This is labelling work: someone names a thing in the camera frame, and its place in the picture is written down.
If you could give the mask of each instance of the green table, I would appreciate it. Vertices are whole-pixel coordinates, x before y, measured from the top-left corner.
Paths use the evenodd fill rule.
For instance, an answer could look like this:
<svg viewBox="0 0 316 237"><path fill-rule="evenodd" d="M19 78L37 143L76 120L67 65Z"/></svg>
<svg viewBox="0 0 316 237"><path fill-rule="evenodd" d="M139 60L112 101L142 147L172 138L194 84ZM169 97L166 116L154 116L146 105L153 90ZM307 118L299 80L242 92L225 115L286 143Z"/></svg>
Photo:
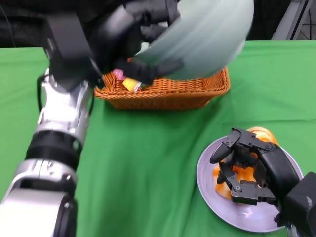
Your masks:
<svg viewBox="0 0 316 237"><path fill-rule="evenodd" d="M46 66L41 49L0 50L0 197L36 126L36 78ZM263 126L304 174L316 171L315 67L316 41L247 42L229 66L230 92L202 109L116 111L97 100L78 170L78 237L254 235L208 208L199 156L232 126Z"/></svg>

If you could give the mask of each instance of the wicker basket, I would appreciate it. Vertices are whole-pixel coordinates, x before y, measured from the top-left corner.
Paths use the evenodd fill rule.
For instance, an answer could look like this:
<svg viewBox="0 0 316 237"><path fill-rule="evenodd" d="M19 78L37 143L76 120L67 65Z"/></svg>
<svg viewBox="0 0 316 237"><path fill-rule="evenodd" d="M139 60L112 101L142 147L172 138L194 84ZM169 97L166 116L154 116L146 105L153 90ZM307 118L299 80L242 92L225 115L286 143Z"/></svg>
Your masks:
<svg viewBox="0 0 316 237"><path fill-rule="evenodd" d="M106 87L95 95L120 110L189 110L205 106L213 97L230 89L227 68L218 74L188 81L157 79L150 87L129 92L113 73L103 76Z"/></svg>

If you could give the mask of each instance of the food item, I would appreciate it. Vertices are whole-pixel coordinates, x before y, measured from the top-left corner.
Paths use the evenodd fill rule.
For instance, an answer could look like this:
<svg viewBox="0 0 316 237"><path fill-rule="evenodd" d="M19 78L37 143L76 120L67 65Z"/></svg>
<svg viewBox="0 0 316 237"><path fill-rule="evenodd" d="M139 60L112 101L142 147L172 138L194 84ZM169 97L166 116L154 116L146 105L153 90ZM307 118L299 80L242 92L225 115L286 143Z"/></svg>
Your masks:
<svg viewBox="0 0 316 237"><path fill-rule="evenodd" d="M257 134L256 138L260 139L261 141L272 142L278 145L278 142L274 135L264 127L252 127L250 129L247 129L247 131Z"/></svg>
<svg viewBox="0 0 316 237"><path fill-rule="evenodd" d="M136 92L136 91L141 91L142 90L142 88L141 88L142 83L139 82L139 81L136 81L136 80L134 80L132 78L126 78L123 81L123 85L126 87L126 89L128 91Z"/></svg>
<svg viewBox="0 0 316 237"><path fill-rule="evenodd" d="M256 138L260 139L264 142L273 142L274 144L278 145L276 138L274 135L267 129L263 127L252 127L247 131L253 132L256 134ZM228 188L226 183L217 184L217 177L220 172L219 165L217 164L213 169L213 180L214 180L214 187L216 192L218 192L221 196L231 199L231 190ZM256 180L253 178L253 168L248 167L247 169L243 169L240 167L233 166L233 172L237 174L237 179L240 182L241 180L253 181Z"/></svg>

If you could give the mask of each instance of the plate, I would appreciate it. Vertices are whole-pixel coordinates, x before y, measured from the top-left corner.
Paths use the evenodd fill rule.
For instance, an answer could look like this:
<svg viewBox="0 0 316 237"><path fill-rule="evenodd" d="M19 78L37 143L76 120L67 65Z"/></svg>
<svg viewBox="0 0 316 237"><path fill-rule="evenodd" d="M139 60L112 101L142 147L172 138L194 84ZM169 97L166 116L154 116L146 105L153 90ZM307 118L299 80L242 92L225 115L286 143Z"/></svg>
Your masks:
<svg viewBox="0 0 316 237"><path fill-rule="evenodd" d="M233 203L215 191L213 169L216 164L211 164L209 159L225 138L220 138L209 145L198 161L197 184L205 202L217 216L239 229L256 233L266 233L281 229L282 227L277 227L277 224L274 222L274 218L278 214L274 206L264 202L260 202L256 206ZM302 179L303 173L296 161L286 150L283 149L283 151L300 179Z"/></svg>

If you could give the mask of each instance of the cable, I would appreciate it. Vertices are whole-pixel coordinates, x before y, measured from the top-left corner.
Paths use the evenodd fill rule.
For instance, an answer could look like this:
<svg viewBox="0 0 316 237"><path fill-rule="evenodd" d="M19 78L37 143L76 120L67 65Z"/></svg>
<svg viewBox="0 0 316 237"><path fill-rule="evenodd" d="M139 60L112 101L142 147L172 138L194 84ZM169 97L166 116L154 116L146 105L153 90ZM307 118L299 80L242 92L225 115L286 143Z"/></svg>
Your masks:
<svg viewBox="0 0 316 237"><path fill-rule="evenodd" d="M11 35L12 43L13 43L13 46L16 48L16 46L15 46L15 41L14 41L14 37L13 37L13 31L12 31L12 29L11 29L11 25L10 25L9 19L8 19L8 17L6 16L6 13L5 13L4 9L2 8L1 4L0 4L0 9L1 9L1 11L3 12L3 15L4 15L5 19L6 19L6 22L8 23L8 28L9 28L9 32L10 32L10 35Z"/></svg>
<svg viewBox="0 0 316 237"><path fill-rule="evenodd" d="M89 109L89 116L92 114L93 105L94 105L94 89L92 92L92 100L91 100L91 105L90 105L90 109Z"/></svg>
<svg viewBox="0 0 316 237"><path fill-rule="evenodd" d="M306 34L304 34L304 32L303 31L300 31L308 40L310 40L310 38L308 38L307 36L306 36Z"/></svg>
<svg viewBox="0 0 316 237"><path fill-rule="evenodd" d="M314 23L312 23L312 24L310 24L310 23L302 24L302 26L309 26L309 25L316 26L316 24L314 24Z"/></svg>
<svg viewBox="0 0 316 237"><path fill-rule="evenodd" d="M310 40L312 40L312 17L311 17L311 10L308 9L308 15L310 18Z"/></svg>
<svg viewBox="0 0 316 237"><path fill-rule="evenodd" d="M39 112L41 112L43 105L41 102L41 85L45 80L45 77L49 75L41 75L38 77L37 82L36 82L36 91L37 91L37 98L38 98L38 107L39 107Z"/></svg>

